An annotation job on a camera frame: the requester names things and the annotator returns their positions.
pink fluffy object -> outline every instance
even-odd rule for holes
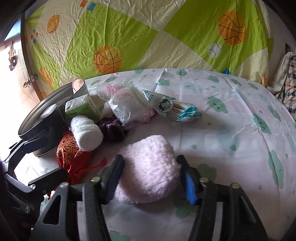
[[[130,144],[120,153],[125,160],[115,191],[121,203],[148,203],[167,197],[180,182],[181,166],[174,149],[161,135]]]

checkered fabric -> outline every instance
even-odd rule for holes
[[[290,59],[283,89],[275,97],[283,103],[296,121],[296,56]]]

white eraser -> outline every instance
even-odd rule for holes
[[[53,111],[56,109],[57,105],[53,104],[51,106],[48,106],[45,111],[41,114],[41,119],[44,119],[46,117],[48,117],[51,113],[53,113]]]

bolt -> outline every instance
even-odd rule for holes
[[[100,180],[101,180],[100,177],[93,177],[93,178],[91,179],[91,181],[94,182],[94,183],[97,183],[97,182],[99,182]]]
[[[30,186],[30,189],[31,189],[31,190],[34,190],[35,187],[36,187],[36,185],[35,185],[35,184],[32,184],[32,185]]]
[[[240,188],[240,184],[238,184],[238,183],[232,183],[231,184],[231,187],[232,188],[235,188],[235,189],[239,189]]]
[[[201,183],[207,183],[207,182],[209,182],[209,179],[207,177],[201,177],[200,182]]]
[[[25,213],[28,214],[30,212],[30,207],[26,206]]]
[[[66,188],[67,186],[69,186],[69,183],[64,182],[64,183],[61,183],[59,186],[60,186],[61,188]]]

red drawstring bag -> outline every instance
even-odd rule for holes
[[[106,165],[107,161],[104,157],[99,165],[86,168],[92,153],[93,151],[79,150],[71,131],[64,133],[57,148],[57,161],[60,167],[67,169],[69,174],[67,182],[70,185],[79,184],[80,178],[85,172]]]

